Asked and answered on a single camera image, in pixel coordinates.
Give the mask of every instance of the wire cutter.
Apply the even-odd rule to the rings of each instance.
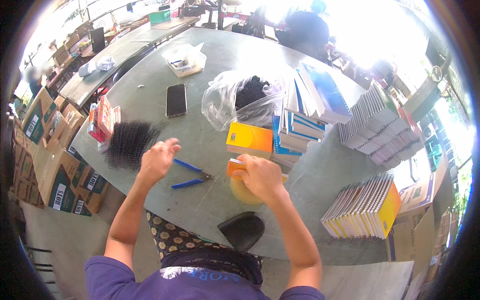
[[[195,184],[199,184],[199,183],[202,183],[202,182],[204,182],[204,181],[206,181],[206,180],[211,180],[211,179],[214,178],[212,175],[203,172],[202,169],[197,168],[197,167],[195,167],[195,166],[192,166],[191,164],[186,163],[186,162],[184,162],[184,161],[182,161],[182,160],[174,159],[173,161],[174,161],[175,163],[183,166],[183,167],[186,167],[186,168],[192,170],[193,172],[199,172],[199,173],[200,173],[200,176],[202,176],[202,177],[200,177],[200,178],[196,178],[196,179],[193,179],[193,180],[190,180],[190,181],[187,181],[187,182],[183,182],[183,183],[179,183],[179,184],[174,184],[174,185],[172,185],[172,188],[173,188],[174,190],[180,189],[180,188],[186,188],[186,187],[188,187],[188,186],[192,186],[192,185],[195,185]]]

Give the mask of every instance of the patterned fabric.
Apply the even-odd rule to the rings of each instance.
[[[162,268],[202,267],[237,274],[255,285],[261,285],[262,257],[240,254],[233,248],[173,225],[148,210],[146,216]]]

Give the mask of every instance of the table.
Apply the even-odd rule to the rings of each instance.
[[[113,75],[127,59],[139,54],[149,46],[156,46],[164,39],[168,40],[171,36],[175,36],[182,30],[187,29],[189,25],[194,24],[198,20],[199,18],[188,19],[185,20],[185,23],[167,30],[151,29],[150,23],[138,27],[100,51],[93,58],[100,59],[102,56],[112,56],[115,60],[113,68],[108,71],[95,70],[92,74],[83,78],[75,74],[62,88],[60,95],[68,99],[70,103],[82,107],[94,91]]]
[[[177,78],[161,54],[178,44],[198,45],[207,56],[205,70]],[[180,190],[172,184],[195,178],[195,174],[173,165],[163,180],[149,192],[145,208],[162,218],[201,236],[228,244],[217,224],[244,211],[256,211],[265,220],[265,234],[251,253],[287,259],[280,229],[265,205],[250,206],[237,201],[229,187],[225,172],[227,161],[236,157],[226,151],[227,132],[217,132],[201,113],[203,92],[208,82],[219,73],[237,68],[285,62],[297,67],[300,60],[325,68],[331,73],[347,104],[351,107],[365,90],[341,72],[295,50],[252,36],[232,32],[192,28],[161,45],[123,76],[107,97],[113,106],[120,105],[122,120],[167,121],[166,88],[186,84],[188,113],[168,120],[159,140],[179,138],[182,150],[177,158],[213,175],[214,180]],[[97,152],[96,140],[88,135],[83,124],[73,141],[80,155],[111,184],[127,194],[136,174],[124,169],[110,169],[104,156]],[[291,199],[305,225],[313,235],[324,264],[366,264],[386,261],[385,241],[380,239],[333,240],[323,228],[320,217],[335,200],[340,188],[383,171],[366,155],[344,147],[339,142],[338,126],[328,126],[321,143],[310,143],[308,152],[295,164],[285,182]]]

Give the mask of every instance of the orange notebook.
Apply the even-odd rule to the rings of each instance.
[[[244,163],[241,161],[241,160],[238,160],[238,159],[234,159],[234,158],[231,158],[229,161],[228,161],[228,165],[227,165],[227,176],[228,177],[232,177],[232,173],[233,171],[235,170],[246,170],[247,167],[244,165]],[[285,181],[288,179],[288,175],[287,174],[283,174],[282,173],[282,181]]]
[[[261,157],[272,154],[273,131],[252,125],[232,122],[227,137],[227,150]]]

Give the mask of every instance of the smartphone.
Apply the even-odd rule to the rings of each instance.
[[[169,86],[167,88],[167,118],[181,116],[187,113],[187,93],[185,84]]]

